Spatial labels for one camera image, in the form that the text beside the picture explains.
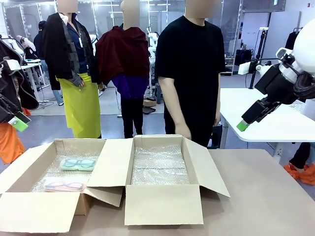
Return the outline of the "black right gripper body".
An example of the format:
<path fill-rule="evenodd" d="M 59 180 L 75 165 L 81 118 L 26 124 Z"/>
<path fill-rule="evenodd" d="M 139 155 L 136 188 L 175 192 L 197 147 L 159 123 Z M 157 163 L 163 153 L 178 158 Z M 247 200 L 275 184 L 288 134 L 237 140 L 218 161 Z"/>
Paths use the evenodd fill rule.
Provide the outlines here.
<path fill-rule="evenodd" d="M 255 85 L 267 103 L 293 103 L 298 97 L 293 92 L 293 83 L 285 78 L 279 65 L 272 65 Z"/>

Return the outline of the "person's right hand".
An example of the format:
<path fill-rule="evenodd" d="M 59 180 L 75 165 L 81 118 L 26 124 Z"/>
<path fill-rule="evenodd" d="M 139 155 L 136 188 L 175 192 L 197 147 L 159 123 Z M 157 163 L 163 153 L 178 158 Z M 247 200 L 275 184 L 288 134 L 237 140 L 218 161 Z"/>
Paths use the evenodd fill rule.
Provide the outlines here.
<path fill-rule="evenodd" d="M 182 135 L 191 140 L 191 132 L 185 121 L 175 123 L 175 134 Z"/>

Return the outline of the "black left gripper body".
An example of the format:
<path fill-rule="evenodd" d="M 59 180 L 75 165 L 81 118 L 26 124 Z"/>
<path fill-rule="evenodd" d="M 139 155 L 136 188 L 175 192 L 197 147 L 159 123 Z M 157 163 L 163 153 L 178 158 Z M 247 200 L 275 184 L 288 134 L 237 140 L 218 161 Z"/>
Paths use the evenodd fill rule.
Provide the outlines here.
<path fill-rule="evenodd" d="M 0 122 L 6 123 L 13 118 L 20 118 L 21 109 L 8 99 L 9 85 L 6 81 L 0 82 Z"/>

